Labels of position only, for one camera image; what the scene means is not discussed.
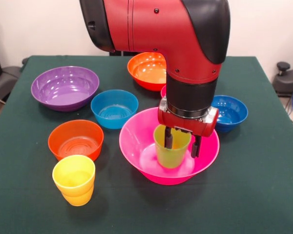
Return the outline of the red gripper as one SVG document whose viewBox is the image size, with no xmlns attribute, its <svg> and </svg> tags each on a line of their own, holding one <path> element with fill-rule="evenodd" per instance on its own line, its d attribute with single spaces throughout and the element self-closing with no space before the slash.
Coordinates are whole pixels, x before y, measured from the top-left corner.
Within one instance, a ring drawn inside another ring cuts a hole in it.
<svg viewBox="0 0 293 234">
<path fill-rule="evenodd" d="M 194 136 L 195 141 L 192 144 L 191 157 L 198 158 L 202 137 L 209 137 L 213 133 L 218 115 L 219 110 L 217 108 L 209 107 L 207 113 L 202 117 L 180 117 L 168 108 L 167 97 L 163 97 L 158 107 L 158 121 L 160 124 L 165 125 L 164 147 L 172 149 L 172 128 L 184 130 Z"/>
</svg>

